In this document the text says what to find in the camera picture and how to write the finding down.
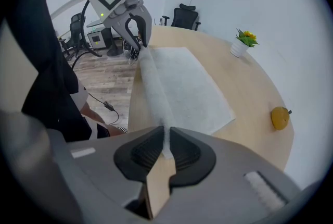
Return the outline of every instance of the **wooden floor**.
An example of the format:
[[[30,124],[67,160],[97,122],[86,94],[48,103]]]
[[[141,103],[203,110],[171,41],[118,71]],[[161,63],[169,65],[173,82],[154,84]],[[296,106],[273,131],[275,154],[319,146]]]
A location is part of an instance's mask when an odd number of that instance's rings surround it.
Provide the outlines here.
[[[114,125],[127,128],[136,62],[130,66],[123,54],[109,57],[106,52],[106,49],[98,51],[102,57],[83,55],[75,65],[74,72],[91,95],[102,102],[109,102],[119,113],[119,120]],[[91,96],[87,101],[106,124],[117,119],[115,112],[109,111]]]

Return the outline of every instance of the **wooden table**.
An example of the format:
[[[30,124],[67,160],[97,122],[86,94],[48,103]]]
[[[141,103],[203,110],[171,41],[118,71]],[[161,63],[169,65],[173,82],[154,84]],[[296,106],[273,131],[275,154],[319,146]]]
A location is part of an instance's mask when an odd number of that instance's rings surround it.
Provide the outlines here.
[[[153,26],[149,47],[187,47],[221,89],[236,119],[214,136],[242,144],[281,170],[284,170],[293,142],[291,122],[276,131],[270,112],[285,106],[274,84],[259,64],[246,53],[237,58],[230,43],[199,31]],[[147,106],[138,64],[130,102],[129,132],[156,126]],[[168,180],[175,174],[174,161],[162,156],[147,177],[152,215],[169,197]]]

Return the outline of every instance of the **folded cloth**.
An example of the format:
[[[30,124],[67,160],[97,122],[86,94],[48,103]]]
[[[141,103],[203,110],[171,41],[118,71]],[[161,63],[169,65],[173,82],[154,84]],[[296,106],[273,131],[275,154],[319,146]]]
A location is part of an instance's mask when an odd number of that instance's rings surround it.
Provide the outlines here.
[[[143,84],[158,123],[212,135],[235,119],[220,88],[187,48],[154,48],[150,53],[144,49],[142,53]]]

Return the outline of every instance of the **office chair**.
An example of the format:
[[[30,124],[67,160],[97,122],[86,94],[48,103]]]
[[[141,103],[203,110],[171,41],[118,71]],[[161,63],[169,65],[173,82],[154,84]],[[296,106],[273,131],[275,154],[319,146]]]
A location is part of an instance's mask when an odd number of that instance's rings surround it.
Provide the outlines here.
[[[174,10],[173,21],[171,26],[191,30],[194,22],[199,16],[198,12],[195,12],[196,7],[187,6],[184,4],[180,4],[179,7],[180,8],[175,8]],[[166,26],[169,17],[167,16],[162,16],[162,17],[164,18],[164,25]],[[196,22],[195,30],[198,30],[198,26],[200,24],[201,22],[199,21]]]
[[[75,14],[74,16],[71,17],[71,23],[81,20],[81,13]]]
[[[70,23],[69,25],[69,29],[71,31],[71,39],[70,39],[70,43],[72,44],[73,48],[75,49],[75,57],[78,56],[79,51],[80,51],[80,34],[81,34],[81,22],[78,21],[74,21],[72,23]]]

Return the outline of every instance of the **potted plant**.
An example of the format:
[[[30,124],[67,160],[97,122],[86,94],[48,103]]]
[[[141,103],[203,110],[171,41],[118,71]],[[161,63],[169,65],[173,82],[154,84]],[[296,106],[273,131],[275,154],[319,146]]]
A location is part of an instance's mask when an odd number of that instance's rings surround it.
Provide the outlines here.
[[[242,32],[241,30],[237,29],[238,36],[234,40],[230,52],[237,57],[241,57],[249,47],[254,47],[257,43],[257,37],[253,35],[249,31]]]

